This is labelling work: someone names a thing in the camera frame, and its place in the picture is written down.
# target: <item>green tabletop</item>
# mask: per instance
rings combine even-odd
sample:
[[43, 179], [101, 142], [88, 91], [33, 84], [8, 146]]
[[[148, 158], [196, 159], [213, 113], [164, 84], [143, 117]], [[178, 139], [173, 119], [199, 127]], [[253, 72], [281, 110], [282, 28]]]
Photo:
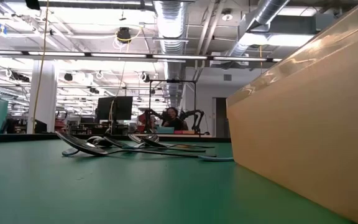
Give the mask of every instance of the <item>green tabletop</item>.
[[234, 162], [66, 148], [0, 143], [0, 223], [351, 223]]

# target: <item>woman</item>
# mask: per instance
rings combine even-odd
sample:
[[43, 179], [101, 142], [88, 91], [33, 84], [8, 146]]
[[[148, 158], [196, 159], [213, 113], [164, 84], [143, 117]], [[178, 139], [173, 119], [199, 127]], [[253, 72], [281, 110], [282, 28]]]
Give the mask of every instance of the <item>woman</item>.
[[182, 121], [178, 118], [178, 110], [174, 107], [167, 109], [169, 119], [162, 123], [164, 127], [173, 127], [175, 131], [188, 130], [187, 124], [185, 121]]

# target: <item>white column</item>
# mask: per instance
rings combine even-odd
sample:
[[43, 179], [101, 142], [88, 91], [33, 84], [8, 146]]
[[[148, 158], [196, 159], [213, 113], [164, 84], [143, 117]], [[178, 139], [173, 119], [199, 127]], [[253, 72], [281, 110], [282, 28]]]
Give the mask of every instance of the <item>white column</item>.
[[[30, 90], [30, 108], [29, 119], [27, 122], [27, 134], [33, 134], [32, 124], [34, 122], [33, 113], [35, 106], [35, 96], [40, 76], [41, 61], [34, 61]], [[55, 131], [55, 110], [57, 81], [59, 78], [59, 69], [55, 67], [54, 61], [44, 61], [42, 69], [41, 85], [38, 95], [37, 111], [35, 118], [47, 124], [47, 131]]]

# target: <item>ductwork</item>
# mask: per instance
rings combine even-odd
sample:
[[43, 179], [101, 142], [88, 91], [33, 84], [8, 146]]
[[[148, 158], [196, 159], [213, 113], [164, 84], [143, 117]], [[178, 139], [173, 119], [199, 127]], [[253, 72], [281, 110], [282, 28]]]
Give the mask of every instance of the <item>ductwork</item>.
[[246, 15], [238, 27], [238, 41], [227, 56], [241, 57], [249, 46], [247, 32], [258, 26], [270, 24], [277, 14], [290, 2], [290, 0], [260, 0], [258, 8]]
[[[185, 17], [187, 4], [185, 2], [177, 1], [155, 1], [155, 11], [157, 13], [157, 26], [160, 37], [182, 38], [185, 33]], [[163, 54], [183, 54], [185, 43], [183, 41], [161, 41], [160, 42]], [[166, 79], [181, 79], [185, 78], [185, 69], [181, 63], [178, 62], [164, 62], [164, 73]], [[168, 85], [168, 92], [170, 94], [171, 106], [178, 106], [180, 104], [177, 96], [177, 89], [182, 89], [183, 85], [175, 86]]]

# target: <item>cardboard box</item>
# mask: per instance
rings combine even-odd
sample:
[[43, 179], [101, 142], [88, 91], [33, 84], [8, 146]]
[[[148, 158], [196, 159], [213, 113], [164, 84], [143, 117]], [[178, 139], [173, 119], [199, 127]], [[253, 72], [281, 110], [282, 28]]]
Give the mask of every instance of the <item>cardboard box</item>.
[[358, 223], [358, 7], [227, 99], [235, 161]]

